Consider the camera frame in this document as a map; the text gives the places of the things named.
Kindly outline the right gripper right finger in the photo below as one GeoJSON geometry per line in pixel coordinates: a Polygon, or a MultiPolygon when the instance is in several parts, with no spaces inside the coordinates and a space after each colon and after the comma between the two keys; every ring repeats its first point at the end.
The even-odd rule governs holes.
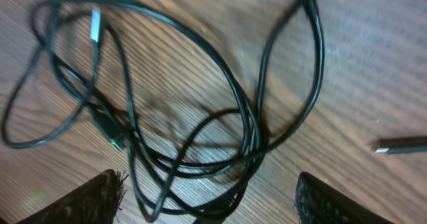
{"type": "Polygon", "coordinates": [[[300,223],[392,224],[308,172],[298,177],[294,207],[300,223]]]}

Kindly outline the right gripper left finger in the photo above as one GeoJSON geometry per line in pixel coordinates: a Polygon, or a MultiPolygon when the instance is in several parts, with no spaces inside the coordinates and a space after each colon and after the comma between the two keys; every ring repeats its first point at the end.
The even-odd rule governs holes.
{"type": "Polygon", "coordinates": [[[19,224],[112,224],[127,175],[107,169],[19,224]]]}

